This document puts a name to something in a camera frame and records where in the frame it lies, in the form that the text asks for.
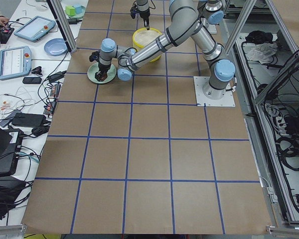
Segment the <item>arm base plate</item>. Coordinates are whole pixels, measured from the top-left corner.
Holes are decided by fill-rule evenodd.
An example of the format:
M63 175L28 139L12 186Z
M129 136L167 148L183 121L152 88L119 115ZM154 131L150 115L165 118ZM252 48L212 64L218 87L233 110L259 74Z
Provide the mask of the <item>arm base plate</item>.
M235 107L233 90L230 83L223 90L216 90L209 85L207 76L194 76L196 105L199 107Z

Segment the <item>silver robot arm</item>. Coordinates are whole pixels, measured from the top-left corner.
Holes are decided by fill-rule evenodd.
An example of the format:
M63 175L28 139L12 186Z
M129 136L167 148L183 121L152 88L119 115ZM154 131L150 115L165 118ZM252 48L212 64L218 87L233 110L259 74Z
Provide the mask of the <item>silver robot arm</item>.
M200 19L203 17L209 24L218 24L224 16L222 2L202 0L198 6L194 6L191 0L171 0L169 13L171 25L165 29L164 34L156 37L140 51L119 46L110 38L104 39L100 50L90 56L90 61L97 61L99 67L94 78L98 83L105 81L112 59L116 58L119 79L128 81L140 67L192 38L201 49L211 72L208 83L203 86L203 93L210 99L221 99L229 81L234 77L235 65L227 59L224 47L214 40Z
M130 9L131 18L135 19L137 13L143 19L144 27L146 28L146 30L149 30L150 29L150 20L149 20L150 7L149 7L148 0L136 0L133 3Z

